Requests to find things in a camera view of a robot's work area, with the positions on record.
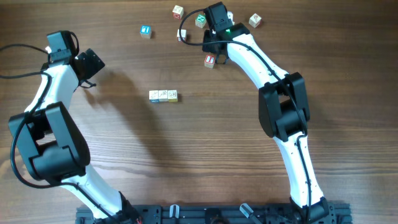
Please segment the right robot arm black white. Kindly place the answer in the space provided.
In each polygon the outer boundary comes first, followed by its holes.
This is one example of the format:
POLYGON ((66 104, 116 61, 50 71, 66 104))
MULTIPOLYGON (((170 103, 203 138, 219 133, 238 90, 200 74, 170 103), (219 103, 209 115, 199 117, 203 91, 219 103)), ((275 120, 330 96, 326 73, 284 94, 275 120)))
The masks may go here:
POLYGON ((301 74, 279 68, 242 23, 207 29, 202 49, 225 55, 243 69, 258 89, 259 122, 282 154, 294 215, 301 223, 325 218, 329 214, 327 201, 318 186, 308 150, 310 110, 301 74))

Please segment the plain cream wooden block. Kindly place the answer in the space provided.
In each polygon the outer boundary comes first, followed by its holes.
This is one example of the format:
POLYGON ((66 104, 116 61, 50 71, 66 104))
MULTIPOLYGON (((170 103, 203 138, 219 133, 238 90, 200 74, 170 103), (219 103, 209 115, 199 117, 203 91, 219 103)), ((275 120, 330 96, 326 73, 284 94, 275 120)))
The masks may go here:
POLYGON ((158 91, 158 99, 160 102, 168 102, 168 90, 159 90, 158 91))

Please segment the yellow letter wooden block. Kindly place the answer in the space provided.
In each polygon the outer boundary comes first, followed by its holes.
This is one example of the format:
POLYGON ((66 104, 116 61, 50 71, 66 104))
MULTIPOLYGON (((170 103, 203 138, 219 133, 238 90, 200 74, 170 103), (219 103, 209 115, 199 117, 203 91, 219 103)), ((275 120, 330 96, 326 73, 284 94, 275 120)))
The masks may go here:
POLYGON ((168 93, 168 101, 169 102, 177 102, 178 101, 177 90, 169 90, 167 93, 168 93))

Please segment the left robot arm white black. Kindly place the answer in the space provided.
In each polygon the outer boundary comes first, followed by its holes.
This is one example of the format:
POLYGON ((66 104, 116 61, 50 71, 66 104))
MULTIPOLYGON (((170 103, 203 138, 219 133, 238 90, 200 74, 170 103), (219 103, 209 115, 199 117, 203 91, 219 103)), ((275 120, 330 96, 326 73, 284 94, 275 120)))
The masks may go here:
POLYGON ((53 55, 57 59, 38 72, 42 82, 32 103, 9 120, 11 166, 16 177, 29 187, 41 188, 19 173, 15 162, 19 151, 33 179, 46 181, 48 189, 70 191, 91 211, 93 222, 140 223, 139 212, 91 165, 88 144, 68 112, 72 94, 98 73, 104 62, 92 49, 78 56, 53 55))

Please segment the blue side paired block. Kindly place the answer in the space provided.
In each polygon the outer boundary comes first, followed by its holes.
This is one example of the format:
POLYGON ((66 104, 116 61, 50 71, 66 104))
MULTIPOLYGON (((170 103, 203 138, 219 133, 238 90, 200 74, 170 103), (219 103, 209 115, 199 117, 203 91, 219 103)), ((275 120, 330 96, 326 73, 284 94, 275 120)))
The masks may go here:
POLYGON ((159 91, 158 90, 150 90, 149 91, 149 100, 151 103, 159 102, 159 91))

